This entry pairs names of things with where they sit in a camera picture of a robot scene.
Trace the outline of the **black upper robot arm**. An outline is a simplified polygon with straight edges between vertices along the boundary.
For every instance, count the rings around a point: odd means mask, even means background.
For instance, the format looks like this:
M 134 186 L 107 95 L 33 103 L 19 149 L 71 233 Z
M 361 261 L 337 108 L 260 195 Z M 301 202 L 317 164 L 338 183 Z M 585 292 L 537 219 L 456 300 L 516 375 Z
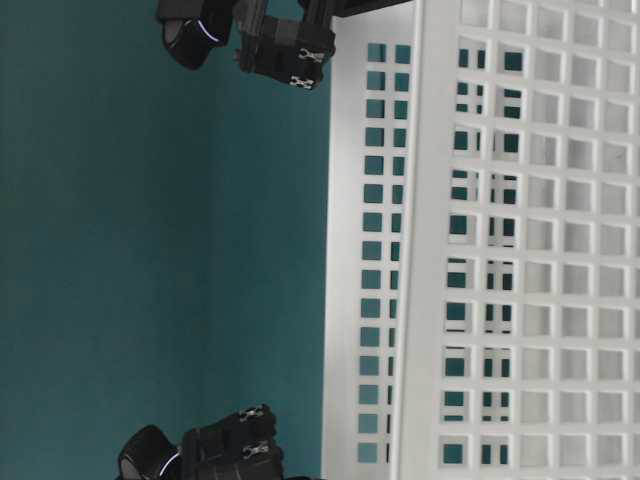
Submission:
M 267 14 L 266 1 L 160 1 L 156 19 L 162 42 L 181 66 L 199 69 L 215 48 L 228 44 L 237 26 L 241 46 L 234 60 L 241 71 L 312 90 L 335 54 L 334 17 L 346 18 L 395 6 L 395 1 L 301 1 L 300 20 Z

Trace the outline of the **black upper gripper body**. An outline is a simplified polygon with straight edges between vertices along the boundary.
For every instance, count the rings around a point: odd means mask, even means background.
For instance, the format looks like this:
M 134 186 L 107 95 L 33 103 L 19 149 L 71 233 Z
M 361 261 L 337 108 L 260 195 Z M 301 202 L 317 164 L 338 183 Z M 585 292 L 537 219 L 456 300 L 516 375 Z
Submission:
M 299 21 L 266 13 L 266 1 L 240 1 L 234 20 L 241 34 L 236 62 L 245 73 L 270 77 L 290 86 L 312 90 L 323 79 L 323 66 L 335 54 L 331 20 L 334 1 L 302 1 Z

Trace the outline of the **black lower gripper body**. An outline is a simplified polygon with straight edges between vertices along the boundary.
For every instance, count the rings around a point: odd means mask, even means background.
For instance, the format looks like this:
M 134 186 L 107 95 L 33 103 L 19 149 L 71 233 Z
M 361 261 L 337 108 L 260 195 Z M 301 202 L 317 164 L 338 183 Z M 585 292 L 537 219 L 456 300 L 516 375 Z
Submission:
M 282 479 L 276 416 L 266 404 L 187 431 L 181 443 L 183 479 Z

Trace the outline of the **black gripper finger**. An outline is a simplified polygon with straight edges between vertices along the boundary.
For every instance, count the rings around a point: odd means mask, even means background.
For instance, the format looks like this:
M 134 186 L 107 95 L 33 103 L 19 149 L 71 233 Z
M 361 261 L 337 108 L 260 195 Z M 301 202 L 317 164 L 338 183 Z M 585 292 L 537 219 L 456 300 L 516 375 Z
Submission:
M 411 0 L 336 0 L 333 15 L 337 17 L 350 17 L 410 1 Z

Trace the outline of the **black lower robot arm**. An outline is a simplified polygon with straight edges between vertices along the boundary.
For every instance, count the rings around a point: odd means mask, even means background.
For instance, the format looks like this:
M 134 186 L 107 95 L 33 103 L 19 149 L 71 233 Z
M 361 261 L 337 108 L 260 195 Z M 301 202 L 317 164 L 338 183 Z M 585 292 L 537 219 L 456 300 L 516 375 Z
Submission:
M 266 404 L 184 433 L 178 444 L 148 425 L 118 456 L 121 479 L 282 479 L 276 416 Z

